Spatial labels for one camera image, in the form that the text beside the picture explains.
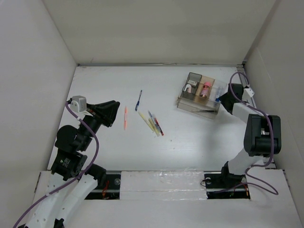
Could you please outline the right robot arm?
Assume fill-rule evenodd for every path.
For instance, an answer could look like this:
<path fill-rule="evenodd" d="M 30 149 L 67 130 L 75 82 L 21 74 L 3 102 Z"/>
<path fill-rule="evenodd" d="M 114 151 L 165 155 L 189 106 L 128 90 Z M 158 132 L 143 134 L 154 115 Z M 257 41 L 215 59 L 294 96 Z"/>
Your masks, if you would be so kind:
<path fill-rule="evenodd" d="M 246 124 L 246 130 L 243 149 L 234 159 L 224 164 L 219 177 L 215 179 L 216 188 L 234 188 L 241 183 L 251 167 L 258 166 L 258 161 L 269 158 L 268 162 L 271 162 L 273 156 L 281 151 L 281 118 L 267 115 L 243 101 L 243 96 L 251 92 L 248 86 L 230 83 L 228 91 L 219 97 L 223 107 Z"/>

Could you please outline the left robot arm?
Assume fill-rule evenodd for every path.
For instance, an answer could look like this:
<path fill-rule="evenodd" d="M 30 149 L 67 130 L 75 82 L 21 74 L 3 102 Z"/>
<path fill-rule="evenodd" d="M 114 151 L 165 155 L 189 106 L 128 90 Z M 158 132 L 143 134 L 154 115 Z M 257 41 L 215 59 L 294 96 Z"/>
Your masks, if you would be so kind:
<path fill-rule="evenodd" d="M 113 125 L 119 106 L 115 100 L 89 104 L 83 96 L 66 101 L 79 127 L 64 125 L 58 130 L 46 193 L 23 213 L 36 208 L 32 217 L 23 225 L 17 221 L 14 227 L 65 228 L 88 194 L 106 184 L 106 169 L 94 163 L 100 147 L 96 133 L 102 125 Z"/>

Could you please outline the yellow highlighter pen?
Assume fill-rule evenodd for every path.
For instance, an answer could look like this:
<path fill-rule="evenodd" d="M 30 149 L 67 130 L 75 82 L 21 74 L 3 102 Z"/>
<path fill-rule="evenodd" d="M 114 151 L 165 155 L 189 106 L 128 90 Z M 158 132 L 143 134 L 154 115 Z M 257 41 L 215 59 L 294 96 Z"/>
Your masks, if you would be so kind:
<path fill-rule="evenodd" d="M 159 133 L 159 131 L 158 131 L 156 125 L 154 124 L 153 120 L 152 120 L 151 118 L 149 118 L 148 120 L 149 120 L 149 123 L 151 124 L 151 126 L 152 126 L 154 132 L 156 133 L 156 136 L 159 137 L 159 136 L 160 136 L 160 133 Z"/>
<path fill-rule="evenodd" d="M 152 130 L 152 132 L 154 132 L 154 129 L 152 127 L 152 125 L 150 124 L 150 122 L 144 117 L 144 115 L 141 112 L 138 112 L 138 114 L 140 115 L 140 117 L 144 120 L 144 122 L 149 126 L 149 128 Z"/>

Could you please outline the red gel pen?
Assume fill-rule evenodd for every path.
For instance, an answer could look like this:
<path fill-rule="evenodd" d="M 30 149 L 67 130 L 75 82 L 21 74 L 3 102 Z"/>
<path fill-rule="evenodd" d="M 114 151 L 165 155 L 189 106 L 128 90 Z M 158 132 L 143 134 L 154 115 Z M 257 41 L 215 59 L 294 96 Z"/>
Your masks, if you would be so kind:
<path fill-rule="evenodd" d="M 160 127 L 160 124 L 159 124 L 159 122 L 158 122 L 156 116 L 153 114 L 152 117 L 153 117 L 153 119 L 154 119 L 154 121 L 155 121 L 155 124 L 156 124 L 156 126 L 157 126 L 157 128 L 158 128 L 158 130 L 159 130 L 159 132 L 160 132 L 160 134 L 161 134 L 161 136 L 164 136 L 164 133 L 163 133 L 161 127 Z"/>

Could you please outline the blue ballpoint pen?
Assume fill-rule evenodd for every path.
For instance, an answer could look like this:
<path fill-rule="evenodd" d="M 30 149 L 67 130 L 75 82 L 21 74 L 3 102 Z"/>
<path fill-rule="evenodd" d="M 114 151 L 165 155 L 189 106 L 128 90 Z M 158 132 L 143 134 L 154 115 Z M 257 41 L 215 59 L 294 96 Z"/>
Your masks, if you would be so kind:
<path fill-rule="evenodd" d="M 137 112 L 138 111 L 138 107 L 139 107 L 139 104 L 140 104 L 140 99 L 141 99 L 141 96 L 142 96 L 142 90 L 140 91 L 140 94 L 139 94 L 139 98 L 138 98 L 138 101 L 136 103 L 136 106 L 135 106 L 135 111 Z"/>

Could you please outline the blue white glue tube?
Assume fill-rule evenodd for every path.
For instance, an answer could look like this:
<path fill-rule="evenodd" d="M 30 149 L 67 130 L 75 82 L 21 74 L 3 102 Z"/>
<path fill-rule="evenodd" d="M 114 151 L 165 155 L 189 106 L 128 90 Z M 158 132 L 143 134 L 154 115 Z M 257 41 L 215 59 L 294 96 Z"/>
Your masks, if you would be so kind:
<path fill-rule="evenodd" d="M 219 102 L 219 98 L 220 98 L 221 95 L 222 95 L 222 91 L 223 91 L 223 87 L 219 87 L 219 88 L 217 89 L 216 99 L 215 99 L 216 102 Z"/>

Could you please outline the clear compartment desk organizer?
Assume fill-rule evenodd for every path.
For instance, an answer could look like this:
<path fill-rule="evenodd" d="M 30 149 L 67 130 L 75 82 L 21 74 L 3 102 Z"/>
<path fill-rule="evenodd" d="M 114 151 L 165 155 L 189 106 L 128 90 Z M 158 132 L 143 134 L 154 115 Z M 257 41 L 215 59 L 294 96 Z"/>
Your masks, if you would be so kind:
<path fill-rule="evenodd" d="M 189 80 L 193 80 L 198 82 L 197 89 L 192 93 L 183 92 L 183 88 Z M 200 96 L 203 84 L 205 82 L 211 82 L 211 88 L 209 91 L 208 98 L 204 98 Z M 204 109 L 204 110 L 216 110 L 216 113 L 193 113 L 202 117 L 206 117 L 209 119 L 215 119 L 219 112 L 220 102 L 216 102 L 216 93 L 219 87 L 223 87 L 222 95 L 226 92 L 228 87 L 227 83 L 216 80 L 211 77 L 203 76 L 200 74 L 196 74 L 190 72 L 188 74 L 187 80 L 184 84 L 181 94 L 177 99 L 177 107 L 184 111 L 190 112 L 190 110 Z"/>

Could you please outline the pink eraser roll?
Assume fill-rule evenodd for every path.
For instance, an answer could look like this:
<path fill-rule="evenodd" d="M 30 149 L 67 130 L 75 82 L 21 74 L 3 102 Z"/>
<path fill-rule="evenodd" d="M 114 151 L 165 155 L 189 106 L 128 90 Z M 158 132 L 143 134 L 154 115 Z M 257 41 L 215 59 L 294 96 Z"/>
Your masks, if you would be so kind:
<path fill-rule="evenodd" d="M 204 98 L 208 98 L 210 88 L 211 88 L 211 82 L 205 82 L 205 83 L 203 84 L 203 87 L 202 87 L 200 96 L 201 96 L 201 97 L 204 97 Z"/>

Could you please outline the black gel pen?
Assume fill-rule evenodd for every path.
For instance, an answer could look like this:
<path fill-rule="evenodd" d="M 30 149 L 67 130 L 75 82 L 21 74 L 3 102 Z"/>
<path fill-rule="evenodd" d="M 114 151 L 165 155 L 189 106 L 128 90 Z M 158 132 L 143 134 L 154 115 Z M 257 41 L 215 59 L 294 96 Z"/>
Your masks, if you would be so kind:
<path fill-rule="evenodd" d="M 197 110 L 190 110 L 192 113 L 216 113 L 216 110 L 204 110 L 204 109 L 197 109 Z"/>

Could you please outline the orange pen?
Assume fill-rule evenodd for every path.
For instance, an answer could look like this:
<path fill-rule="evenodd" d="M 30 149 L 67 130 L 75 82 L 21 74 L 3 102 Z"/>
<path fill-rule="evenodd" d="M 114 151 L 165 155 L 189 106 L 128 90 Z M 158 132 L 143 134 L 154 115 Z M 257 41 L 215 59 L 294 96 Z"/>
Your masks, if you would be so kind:
<path fill-rule="evenodd" d="M 127 106 L 125 106 L 124 108 L 124 120 L 123 120 L 123 128 L 124 130 L 127 129 L 127 115 L 128 115 L 128 109 L 127 109 Z"/>

